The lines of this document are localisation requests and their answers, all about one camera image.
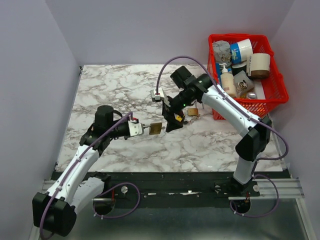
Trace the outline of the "large brass padlock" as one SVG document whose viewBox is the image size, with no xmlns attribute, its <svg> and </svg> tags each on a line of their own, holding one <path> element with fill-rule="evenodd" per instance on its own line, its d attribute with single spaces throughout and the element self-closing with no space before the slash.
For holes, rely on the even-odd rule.
<svg viewBox="0 0 320 240">
<path fill-rule="evenodd" d="M 147 130 L 148 134 L 152 136 L 152 135 L 159 135 L 164 129 L 164 127 L 162 122 L 154 122 L 150 124 L 144 124 L 143 129 Z"/>
</svg>

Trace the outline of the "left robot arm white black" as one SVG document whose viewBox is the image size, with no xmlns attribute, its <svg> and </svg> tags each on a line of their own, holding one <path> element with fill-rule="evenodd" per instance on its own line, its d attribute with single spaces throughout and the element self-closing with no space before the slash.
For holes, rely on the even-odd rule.
<svg viewBox="0 0 320 240">
<path fill-rule="evenodd" d="M 110 194 L 108 182 L 97 177 L 84 180 L 85 175 L 112 140 L 133 137 L 141 132 L 132 112 L 122 115 L 109 105 L 97 108 L 94 121 L 80 138 L 69 165 L 46 192 L 38 192 L 32 199 L 33 224 L 39 228 L 41 239 L 67 236 L 86 204 L 97 195 L 104 198 Z"/>
</svg>

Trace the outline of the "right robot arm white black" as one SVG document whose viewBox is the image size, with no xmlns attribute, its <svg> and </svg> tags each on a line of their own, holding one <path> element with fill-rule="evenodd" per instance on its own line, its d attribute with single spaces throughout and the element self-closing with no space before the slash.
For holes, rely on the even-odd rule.
<svg viewBox="0 0 320 240">
<path fill-rule="evenodd" d="M 183 121 L 176 117 L 183 117 L 183 109 L 195 101 L 217 111 L 242 137 L 235 147 L 238 162 L 230 191 L 236 196 L 243 195 L 248 190 L 248 182 L 252 179 L 258 155 L 270 142 L 271 120 L 268 117 L 260 118 L 242 107 L 208 73 L 195 77 L 185 66 L 181 66 L 170 78 L 181 89 L 178 95 L 170 97 L 157 87 L 152 91 L 151 97 L 155 102 L 162 101 L 162 116 L 167 121 L 166 132 L 183 127 Z"/>
</svg>

